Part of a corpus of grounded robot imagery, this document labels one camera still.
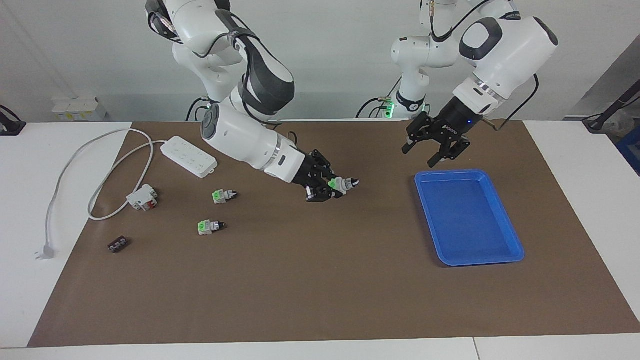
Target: white wall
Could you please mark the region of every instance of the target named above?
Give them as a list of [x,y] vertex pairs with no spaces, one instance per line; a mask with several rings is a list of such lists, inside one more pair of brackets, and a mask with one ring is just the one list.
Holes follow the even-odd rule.
[[[3,1],[73,90],[98,96],[113,120],[181,120],[192,98],[204,92],[174,62],[171,43],[147,28],[144,0]],[[637,0],[518,4],[560,38],[523,119],[569,114],[640,33]],[[296,99],[281,112],[290,119],[353,117],[399,77],[389,55],[395,38],[426,35],[417,0],[232,0],[232,9],[294,74]],[[458,13],[468,9],[461,1]],[[27,121],[50,120],[50,98],[60,90],[0,21],[0,102]],[[438,111],[471,68],[459,61],[431,73],[428,101]],[[524,85],[495,116],[510,113],[531,90],[532,83]]]

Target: black cable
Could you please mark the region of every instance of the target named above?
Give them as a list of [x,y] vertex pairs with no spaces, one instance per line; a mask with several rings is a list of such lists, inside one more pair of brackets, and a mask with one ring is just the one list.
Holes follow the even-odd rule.
[[296,134],[296,133],[295,133],[295,132],[293,132],[293,131],[289,131],[289,134],[287,134],[287,137],[289,137],[289,135],[293,135],[293,139],[294,139],[294,140],[293,140],[293,144],[294,144],[295,146],[298,146],[298,134]]
[[374,111],[376,111],[376,110],[377,110],[377,111],[378,111],[378,114],[380,114],[380,110],[384,110],[384,109],[386,109],[386,108],[387,108],[386,106],[380,106],[380,107],[374,108],[373,110],[371,110],[371,113],[369,114],[369,119],[371,119],[371,117],[373,116],[373,112],[374,112]]
[[195,115],[195,117],[196,117],[196,121],[199,121],[199,120],[198,120],[198,111],[200,111],[200,110],[208,110],[208,109],[209,109],[209,108],[208,108],[208,107],[206,107],[206,106],[201,106],[201,107],[197,108],[197,109],[196,109],[196,115]]
[[244,21],[242,21],[242,19],[240,19],[236,14],[231,13],[231,17],[233,17],[236,20],[238,20],[244,26],[245,29],[251,31],[251,29],[246,25],[246,23]]
[[223,38],[223,37],[225,37],[225,36],[227,36],[227,35],[229,35],[229,33],[224,33],[224,34],[220,34],[220,35],[218,35],[218,36],[213,40],[213,44],[211,44],[211,46],[210,46],[209,50],[208,50],[204,55],[200,55],[200,54],[196,53],[195,51],[193,51],[193,53],[194,53],[197,57],[199,57],[199,58],[201,58],[201,59],[206,58],[209,54],[211,54],[211,51],[213,50],[213,47],[216,45],[216,42],[218,42],[218,40],[220,40],[221,38]]
[[638,99],[640,99],[640,96],[639,96],[639,97],[636,97],[636,99],[635,99],[635,100],[629,101],[629,102],[628,102],[628,103],[626,103],[624,106],[622,106],[620,109],[622,110],[622,109],[624,109],[624,108],[626,108],[626,107],[629,107],[629,106],[633,105],[633,104],[634,104],[634,102],[638,101]]
[[6,111],[9,115],[13,116],[16,118],[16,120],[22,122],[22,120],[20,120],[20,118],[18,117],[18,115],[16,115],[13,111],[11,111],[11,109],[7,108],[4,105],[0,105],[0,109]]
[[581,119],[580,121],[585,121],[585,120],[593,119],[593,118],[595,118],[595,117],[599,117],[599,116],[601,116],[601,115],[604,115],[604,113],[599,113],[599,114],[596,114],[596,115],[592,115],[592,116],[586,117],[586,118],[584,118],[584,119]]
[[527,103],[529,103],[529,101],[531,101],[531,99],[533,99],[534,96],[536,96],[536,94],[538,93],[538,89],[540,89],[540,79],[538,79],[537,74],[533,74],[533,79],[536,81],[536,88],[533,89],[533,92],[527,98],[527,100],[525,100],[520,106],[518,106],[518,108],[513,113],[511,113],[511,115],[509,115],[509,117],[502,123],[502,125],[500,125],[500,127],[498,128],[498,131],[502,130],[502,128],[509,121],[511,121],[511,119],[513,119],[513,117],[518,113],[518,111],[520,111],[520,109],[522,109]]
[[394,90],[398,87],[398,84],[400,84],[400,80],[402,80],[402,76],[398,79],[398,81],[396,81],[396,84],[391,88],[391,91],[389,92],[389,94],[387,94],[387,97],[390,97],[391,94],[394,93]]
[[489,1],[492,0],[484,0],[482,3],[479,3],[478,5],[476,5],[476,7],[474,7],[473,9],[471,9],[471,11],[469,11],[463,18],[462,20],[460,20],[453,28],[451,28],[451,30],[447,31],[447,33],[441,37],[439,37],[438,35],[436,35],[435,30],[433,29],[433,16],[430,17],[429,21],[431,23],[431,34],[433,35],[433,40],[436,40],[436,42],[443,42],[445,40],[447,40],[448,38],[451,37],[451,35],[453,34],[454,31],[456,31],[456,29],[458,29],[460,27],[460,25],[462,25],[462,23],[471,16],[471,14],[473,14],[474,11],[478,10],[478,8],[480,8],[480,6],[488,3]]
[[204,99],[203,97],[199,97],[193,101],[193,103],[189,107],[189,111],[187,112],[187,118],[184,119],[184,121],[189,121],[189,119],[191,118],[191,112],[193,111],[193,108],[195,108],[196,104],[198,104],[200,101],[205,101],[203,99]]
[[367,107],[367,105],[369,105],[370,103],[374,102],[374,101],[380,101],[379,98],[374,97],[373,99],[367,101],[364,103],[364,105],[362,105],[362,107],[360,108],[360,110],[358,111],[358,113],[356,114],[356,119],[358,119],[360,117],[360,114],[362,113],[362,111],[364,110],[364,108]]

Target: white power cord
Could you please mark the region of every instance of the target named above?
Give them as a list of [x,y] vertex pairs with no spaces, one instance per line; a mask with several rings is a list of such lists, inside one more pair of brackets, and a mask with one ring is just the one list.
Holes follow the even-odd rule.
[[51,202],[49,203],[49,207],[47,208],[47,216],[45,218],[45,243],[44,243],[44,248],[41,252],[38,253],[38,259],[52,259],[54,257],[54,251],[51,248],[51,245],[49,243],[49,233],[50,233],[50,219],[51,219],[51,211],[53,210],[53,204],[56,200],[56,198],[58,197],[58,192],[60,190],[60,183],[62,182],[62,177],[64,176],[65,172],[67,171],[67,169],[69,168],[69,166],[71,165],[71,163],[75,160],[75,158],[80,155],[80,153],[85,150],[89,145],[93,144],[94,142],[96,142],[97,140],[100,140],[102,138],[105,138],[109,135],[115,134],[115,133],[120,133],[122,131],[133,131],[135,133],[139,133],[141,135],[143,135],[145,138],[147,138],[148,143],[141,145],[135,149],[133,149],[132,151],[129,151],[129,153],[127,153],[125,156],[123,156],[120,160],[118,160],[113,167],[111,167],[111,170],[109,171],[109,173],[107,174],[107,176],[104,178],[104,180],[102,180],[102,182],[100,183],[100,185],[98,186],[98,188],[96,189],[96,191],[93,193],[93,195],[91,196],[91,199],[89,200],[89,205],[87,207],[87,212],[89,213],[89,218],[91,220],[95,220],[95,221],[102,221],[102,220],[107,220],[109,218],[112,218],[114,216],[116,216],[117,214],[119,214],[122,210],[124,210],[124,208],[127,207],[127,201],[124,202],[124,204],[122,204],[122,206],[120,206],[116,211],[114,211],[112,214],[107,215],[105,217],[102,218],[97,218],[95,216],[93,216],[92,211],[93,211],[93,207],[95,206],[95,200],[98,197],[98,194],[100,193],[100,191],[102,190],[102,187],[104,186],[104,183],[106,183],[107,179],[109,179],[109,176],[111,175],[111,173],[116,169],[116,167],[121,164],[121,162],[124,161],[124,159],[128,158],[129,156],[131,156],[134,152],[145,148],[147,146],[150,147],[150,152],[149,152],[149,160],[147,161],[147,166],[145,166],[145,169],[142,172],[142,175],[140,175],[140,179],[138,180],[138,183],[136,183],[136,187],[133,189],[133,191],[131,193],[134,193],[136,191],[138,191],[138,188],[140,188],[140,184],[142,184],[142,181],[144,180],[148,170],[149,170],[149,166],[151,166],[151,161],[153,160],[154,157],[154,146],[153,144],[155,143],[166,143],[166,141],[152,141],[151,137],[149,137],[149,135],[145,134],[144,132],[137,130],[137,129],[118,129],[118,130],[114,130],[114,131],[110,131],[104,135],[100,135],[97,138],[90,140],[89,142],[87,142],[86,144],[82,145],[80,147],[80,149],[78,149],[73,156],[71,156],[71,158],[69,159],[69,161],[67,162],[67,164],[65,165],[64,169],[62,169],[62,173],[60,173],[60,176],[58,177],[58,183],[56,184],[56,189],[53,193],[53,198],[51,199]]

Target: green led light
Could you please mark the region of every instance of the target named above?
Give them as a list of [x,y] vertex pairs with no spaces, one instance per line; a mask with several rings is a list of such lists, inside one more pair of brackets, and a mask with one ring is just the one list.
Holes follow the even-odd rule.
[[392,117],[394,117],[395,109],[396,109],[396,104],[391,103],[391,105],[387,107],[387,112],[385,113],[385,117],[387,119],[391,119]]

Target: cable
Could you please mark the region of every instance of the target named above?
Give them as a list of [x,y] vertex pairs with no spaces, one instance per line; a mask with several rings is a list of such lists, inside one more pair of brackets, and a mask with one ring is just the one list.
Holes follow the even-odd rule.
[[193,53],[194,53],[197,57],[199,57],[199,58],[201,58],[201,59],[206,58],[208,55],[210,55],[210,54],[211,54],[211,51],[213,50],[213,47],[216,45],[216,42],[218,42],[218,40],[220,40],[221,38],[223,38],[223,37],[225,37],[225,36],[227,36],[227,35],[229,35],[229,33],[224,33],[224,34],[220,34],[220,35],[218,35],[218,36],[215,38],[215,40],[213,40],[213,44],[211,44],[211,46],[210,46],[209,50],[207,51],[207,53],[205,53],[204,55],[200,55],[200,54],[196,53],[195,51],[193,51]]
[[538,93],[538,89],[540,89],[540,79],[538,79],[538,75],[537,74],[533,74],[533,79],[536,81],[536,88],[533,89],[533,92],[527,98],[527,100],[525,100],[520,106],[518,106],[518,108],[513,113],[511,113],[511,115],[509,115],[509,117],[502,123],[502,125],[500,125],[500,127],[498,128],[497,131],[502,130],[502,128],[509,121],[511,121],[511,119],[518,113],[518,111],[520,111],[520,109],[522,109],[529,101],[531,101],[531,99],[533,99],[534,96],[536,96],[536,94]]
[[447,31],[447,33],[441,37],[439,37],[438,35],[436,35],[435,30],[433,29],[433,16],[431,16],[429,18],[429,21],[431,23],[431,34],[433,35],[433,40],[436,40],[436,42],[443,42],[445,40],[447,40],[448,38],[451,37],[451,35],[453,34],[454,31],[456,31],[456,29],[458,29],[460,27],[460,25],[462,25],[462,23],[471,16],[471,14],[473,14],[474,11],[478,10],[478,8],[480,8],[480,6],[488,3],[489,1],[492,0],[484,0],[482,3],[479,3],[478,5],[476,5],[473,9],[471,9],[471,11],[469,11],[463,18],[462,20],[460,20],[453,28],[451,28],[451,30]]
[[356,119],[360,118],[360,114],[362,113],[362,111],[364,110],[364,108],[367,107],[367,105],[369,105],[370,103],[374,102],[374,101],[380,101],[379,97],[374,97],[373,99],[367,101],[364,103],[364,105],[362,105],[362,107],[360,108],[360,110],[358,111],[358,113],[356,114]]
[[295,146],[298,146],[298,134],[296,134],[296,133],[295,133],[295,132],[293,132],[293,131],[289,131],[289,133],[287,134],[287,138],[288,138],[289,140],[291,140],[291,139],[289,138],[289,135],[293,135],[293,139],[294,139],[294,140],[293,140],[293,144],[294,144]]
[[373,116],[373,112],[374,112],[374,111],[376,111],[376,110],[377,110],[377,111],[378,111],[378,114],[380,114],[380,110],[384,110],[384,109],[386,109],[386,108],[387,108],[386,106],[379,106],[379,107],[377,107],[377,108],[374,108],[373,110],[371,110],[371,113],[369,114],[369,119],[371,119],[371,117]]
[[200,120],[198,120],[198,111],[200,111],[200,110],[202,110],[202,109],[204,109],[204,110],[208,110],[209,108],[208,108],[208,107],[206,107],[206,106],[201,106],[201,107],[197,108],[197,109],[196,109],[196,115],[195,115],[195,116],[196,116],[196,121],[200,121]]
[[18,115],[16,115],[13,111],[11,111],[11,109],[7,108],[4,105],[0,105],[0,109],[6,111],[9,115],[15,117],[16,120],[22,122],[22,120],[20,120],[20,118],[18,117]]
[[394,93],[394,90],[398,87],[398,84],[400,84],[400,80],[402,80],[402,76],[398,79],[398,81],[396,81],[396,84],[391,88],[391,91],[389,92],[389,94],[387,94],[387,97],[390,97],[391,94]]
[[69,159],[69,161],[67,162],[67,164],[65,165],[65,167],[62,169],[62,172],[60,173],[60,176],[58,176],[58,182],[56,183],[56,189],[53,192],[53,197],[51,198],[51,201],[49,203],[49,207],[47,208],[47,215],[45,217],[45,245],[44,245],[44,251],[41,254],[42,258],[47,258],[47,248],[50,248],[50,241],[49,241],[49,234],[51,233],[50,230],[50,223],[51,223],[51,212],[53,211],[53,204],[55,203],[56,199],[58,198],[58,192],[60,191],[60,183],[62,182],[62,177],[65,175],[65,172],[67,172],[67,169],[69,168],[69,166],[71,165],[71,163],[76,159],[76,157],[78,155],[80,155],[81,152],[83,152],[89,145],[93,144],[94,142],[105,138],[109,135],[115,134],[115,133],[119,133],[122,131],[133,131],[135,133],[139,133],[141,135],[143,135],[147,140],[148,143],[139,146],[135,149],[133,149],[132,151],[130,151],[128,154],[126,154],[122,159],[118,160],[112,167],[111,170],[109,171],[109,173],[107,174],[107,176],[104,178],[104,180],[102,180],[102,182],[100,183],[100,186],[98,186],[98,188],[96,189],[96,191],[93,193],[90,201],[89,201],[89,205],[87,207],[87,212],[89,213],[89,218],[92,220],[96,220],[96,221],[101,221],[101,220],[106,220],[108,218],[114,217],[115,215],[117,215],[119,212],[121,212],[127,205],[127,202],[125,202],[122,206],[120,206],[120,208],[118,208],[114,213],[103,217],[103,218],[96,218],[92,215],[92,211],[93,211],[93,207],[95,205],[95,198],[97,197],[98,193],[102,190],[102,187],[104,186],[104,183],[107,181],[107,179],[109,178],[109,176],[111,175],[111,173],[114,171],[114,169],[116,169],[116,167],[124,161],[124,159],[128,158],[131,154],[133,154],[134,152],[151,145],[151,150],[149,152],[149,160],[147,161],[147,166],[145,167],[144,171],[142,172],[142,175],[140,176],[140,179],[138,180],[138,183],[136,184],[136,187],[134,188],[133,192],[138,191],[138,188],[140,187],[140,184],[142,183],[142,181],[144,180],[147,171],[149,170],[149,166],[151,165],[151,161],[153,160],[153,155],[154,155],[154,148],[152,146],[152,144],[154,143],[163,143],[165,141],[152,141],[151,137],[149,137],[149,135],[145,134],[144,132],[137,130],[137,129],[119,129],[119,130],[114,130],[114,131],[110,131],[104,135],[100,135],[96,138],[94,138],[93,140],[90,140],[89,142],[85,143],[84,145],[82,145],[74,154],[73,156],[71,156],[71,158]]
[[207,97],[199,97],[195,99],[193,103],[191,103],[191,106],[189,107],[189,111],[187,112],[187,118],[184,119],[184,121],[189,121],[189,119],[191,118],[191,112],[193,111],[193,108],[196,107],[196,104],[198,104],[200,101],[208,101],[208,100],[209,98]]
[[620,109],[622,110],[622,109],[624,109],[624,108],[627,108],[627,107],[629,107],[629,106],[633,105],[633,104],[634,104],[634,102],[638,101],[638,99],[640,99],[640,96],[639,96],[639,97],[636,97],[634,100],[629,101],[629,102],[628,102],[628,103],[626,103],[624,106],[622,106]]
[[246,23],[244,21],[242,21],[242,19],[240,19],[236,14],[231,13],[231,17],[233,17],[236,20],[238,20],[244,26],[245,29],[251,31],[251,29],[246,25]]

